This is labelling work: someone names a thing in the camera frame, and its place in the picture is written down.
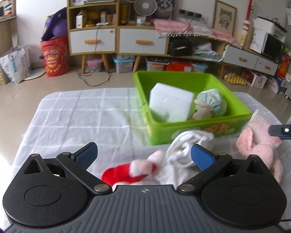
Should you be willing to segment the white sock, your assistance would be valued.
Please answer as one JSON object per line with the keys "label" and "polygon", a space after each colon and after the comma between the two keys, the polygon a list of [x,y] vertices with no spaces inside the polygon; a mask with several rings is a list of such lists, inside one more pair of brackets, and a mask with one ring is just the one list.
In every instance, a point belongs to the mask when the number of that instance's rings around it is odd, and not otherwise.
{"label": "white sock", "polygon": [[169,146],[165,154],[166,161],[180,168],[192,167],[194,165],[191,159],[192,146],[198,144],[207,150],[212,150],[214,148],[214,139],[214,134],[207,131],[184,131]]}

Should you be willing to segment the red santa plush toy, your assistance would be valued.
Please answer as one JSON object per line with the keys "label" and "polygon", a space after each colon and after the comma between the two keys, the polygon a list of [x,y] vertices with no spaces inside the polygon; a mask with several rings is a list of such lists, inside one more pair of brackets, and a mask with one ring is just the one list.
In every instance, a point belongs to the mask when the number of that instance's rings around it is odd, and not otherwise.
{"label": "red santa plush toy", "polygon": [[165,160],[165,153],[161,150],[151,154],[147,159],[137,159],[130,163],[125,163],[106,169],[101,180],[112,186],[118,185],[142,185],[142,181],[155,173]]}

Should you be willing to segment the pink plush rabbit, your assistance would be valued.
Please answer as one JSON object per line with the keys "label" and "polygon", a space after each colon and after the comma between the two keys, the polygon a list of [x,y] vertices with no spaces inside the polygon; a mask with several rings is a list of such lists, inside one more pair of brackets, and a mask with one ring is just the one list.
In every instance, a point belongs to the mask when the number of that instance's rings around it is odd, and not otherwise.
{"label": "pink plush rabbit", "polygon": [[283,165],[276,149],[281,145],[282,140],[270,136],[268,133],[269,127],[270,124],[261,115],[257,115],[255,120],[242,130],[236,140],[236,147],[244,157],[258,155],[276,181],[280,182]]}

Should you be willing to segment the white cloth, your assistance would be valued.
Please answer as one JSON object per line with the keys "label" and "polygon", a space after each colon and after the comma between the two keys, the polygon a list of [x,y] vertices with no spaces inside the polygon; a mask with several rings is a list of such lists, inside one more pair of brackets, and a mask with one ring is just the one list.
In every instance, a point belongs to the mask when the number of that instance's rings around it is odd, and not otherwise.
{"label": "white cloth", "polygon": [[176,162],[165,163],[156,174],[156,180],[160,185],[173,185],[174,188],[177,188],[200,172],[201,170],[196,165],[186,166]]}

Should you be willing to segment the grey checked tablecloth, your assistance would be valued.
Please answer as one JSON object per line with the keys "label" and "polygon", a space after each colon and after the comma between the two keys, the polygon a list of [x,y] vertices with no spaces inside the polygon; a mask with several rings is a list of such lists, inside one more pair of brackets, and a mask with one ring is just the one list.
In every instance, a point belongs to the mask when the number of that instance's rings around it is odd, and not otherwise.
{"label": "grey checked tablecloth", "polygon": [[[270,124],[280,124],[275,115],[247,93],[233,92],[254,114],[263,115]],[[75,152],[89,142],[98,146],[98,158],[88,169],[100,177],[105,169],[134,159],[147,158],[157,150],[166,151],[179,133],[173,131],[171,142],[150,143],[150,128],[141,114],[136,88],[102,88],[55,92],[44,97],[24,134],[12,164],[11,180],[31,154],[55,158],[58,154]],[[236,148],[238,134],[215,139],[214,152],[225,151],[241,158]],[[284,167],[281,187],[287,197],[284,218],[291,219],[291,140],[283,141],[277,155]]]}

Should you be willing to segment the green plastic storage bin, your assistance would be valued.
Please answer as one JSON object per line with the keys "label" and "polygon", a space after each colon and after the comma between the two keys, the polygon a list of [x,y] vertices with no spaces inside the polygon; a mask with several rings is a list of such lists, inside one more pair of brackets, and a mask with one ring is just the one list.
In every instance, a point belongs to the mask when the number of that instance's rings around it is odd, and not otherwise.
{"label": "green plastic storage bin", "polygon": [[[133,79],[152,145],[170,143],[179,133],[194,129],[217,137],[234,134],[251,118],[249,108],[211,74],[139,71]],[[227,110],[222,116],[193,120],[197,109],[193,101],[206,90],[217,90],[227,103]]]}

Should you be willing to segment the yellow egg tray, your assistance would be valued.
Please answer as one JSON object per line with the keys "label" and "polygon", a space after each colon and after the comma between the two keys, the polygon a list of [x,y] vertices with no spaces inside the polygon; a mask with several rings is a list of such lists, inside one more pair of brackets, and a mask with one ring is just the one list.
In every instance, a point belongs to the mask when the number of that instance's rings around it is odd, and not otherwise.
{"label": "yellow egg tray", "polygon": [[237,75],[235,73],[225,74],[223,79],[231,85],[245,86],[247,84],[246,81],[242,77],[240,77],[239,75]]}

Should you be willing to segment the red cardboard box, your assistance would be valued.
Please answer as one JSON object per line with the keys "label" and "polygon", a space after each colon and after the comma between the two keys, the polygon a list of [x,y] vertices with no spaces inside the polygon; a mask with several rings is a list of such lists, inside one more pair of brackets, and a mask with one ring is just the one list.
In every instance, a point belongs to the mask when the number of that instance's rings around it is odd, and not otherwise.
{"label": "red cardboard box", "polygon": [[188,60],[175,59],[165,66],[164,71],[169,72],[192,72],[192,65]]}

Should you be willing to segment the clear storage box blue lid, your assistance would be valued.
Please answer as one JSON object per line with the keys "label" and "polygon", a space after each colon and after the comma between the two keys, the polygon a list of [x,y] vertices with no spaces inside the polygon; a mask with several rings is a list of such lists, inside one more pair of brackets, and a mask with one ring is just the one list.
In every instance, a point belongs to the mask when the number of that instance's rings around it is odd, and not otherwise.
{"label": "clear storage box blue lid", "polygon": [[112,57],[116,73],[132,73],[135,63],[135,56],[114,55]]}

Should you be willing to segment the low wooden tv bench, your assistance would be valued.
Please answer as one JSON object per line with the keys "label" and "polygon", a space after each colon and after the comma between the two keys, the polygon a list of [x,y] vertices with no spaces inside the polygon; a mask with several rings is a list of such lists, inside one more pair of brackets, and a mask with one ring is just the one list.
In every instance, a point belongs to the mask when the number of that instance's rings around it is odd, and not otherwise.
{"label": "low wooden tv bench", "polygon": [[221,66],[220,77],[224,76],[224,70],[227,66],[236,66],[240,68],[247,68],[265,75],[273,76],[278,68],[278,64],[271,59],[264,57],[252,50],[238,48],[232,44],[221,39],[202,35],[185,35],[185,38],[190,40],[192,45],[208,41],[212,44],[212,50],[222,57],[221,61],[215,59],[207,60],[197,55],[182,56],[183,59],[196,60],[201,62],[216,63]]}

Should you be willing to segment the white paper shopping bag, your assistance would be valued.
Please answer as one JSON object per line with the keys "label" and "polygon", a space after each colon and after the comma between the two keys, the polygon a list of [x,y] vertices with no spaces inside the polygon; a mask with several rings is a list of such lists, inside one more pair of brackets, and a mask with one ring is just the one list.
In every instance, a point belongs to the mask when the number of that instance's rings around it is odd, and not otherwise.
{"label": "white paper shopping bag", "polygon": [[18,45],[0,57],[0,67],[15,85],[31,74],[29,49],[28,45]]}

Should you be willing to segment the wooden shelf cabinet with drawers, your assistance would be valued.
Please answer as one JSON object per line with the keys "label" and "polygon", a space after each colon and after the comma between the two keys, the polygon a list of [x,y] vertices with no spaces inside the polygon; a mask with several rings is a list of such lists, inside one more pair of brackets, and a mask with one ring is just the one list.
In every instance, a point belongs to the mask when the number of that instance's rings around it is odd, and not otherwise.
{"label": "wooden shelf cabinet with drawers", "polygon": [[133,72],[143,56],[167,56],[168,38],[160,38],[153,26],[124,25],[121,12],[121,0],[67,0],[69,52],[82,57],[82,74],[90,55],[99,55],[106,71],[108,55],[133,55]]}

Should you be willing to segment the purple plush toy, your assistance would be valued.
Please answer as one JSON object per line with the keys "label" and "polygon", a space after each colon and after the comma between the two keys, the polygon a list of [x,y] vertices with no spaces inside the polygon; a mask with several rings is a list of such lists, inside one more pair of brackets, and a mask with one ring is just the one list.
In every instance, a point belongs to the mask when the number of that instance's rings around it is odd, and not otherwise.
{"label": "purple plush toy", "polygon": [[68,36],[67,8],[64,7],[55,14],[48,16],[45,23],[45,30],[42,34],[42,41],[49,41],[53,38]]}

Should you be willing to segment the pink table runner cloth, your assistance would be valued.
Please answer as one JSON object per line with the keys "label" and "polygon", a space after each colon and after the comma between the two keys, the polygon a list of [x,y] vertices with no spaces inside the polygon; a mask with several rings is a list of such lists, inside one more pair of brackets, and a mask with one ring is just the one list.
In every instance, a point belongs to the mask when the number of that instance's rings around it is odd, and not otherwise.
{"label": "pink table runner cloth", "polygon": [[167,19],[153,19],[152,22],[156,28],[156,32],[159,38],[178,36],[205,37],[208,39],[215,39],[218,41],[226,42],[229,45],[239,49],[242,48],[233,36],[212,29],[203,22],[199,22],[197,25],[192,25],[192,23],[181,23]]}

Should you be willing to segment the framed cat picture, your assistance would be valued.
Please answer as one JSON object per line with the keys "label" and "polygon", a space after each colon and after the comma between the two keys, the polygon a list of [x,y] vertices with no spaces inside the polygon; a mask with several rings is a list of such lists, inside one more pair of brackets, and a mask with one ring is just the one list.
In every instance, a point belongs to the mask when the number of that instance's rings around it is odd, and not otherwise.
{"label": "framed cat picture", "polygon": [[154,13],[155,19],[174,20],[176,17],[178,0],[156,0],[157,9]]}

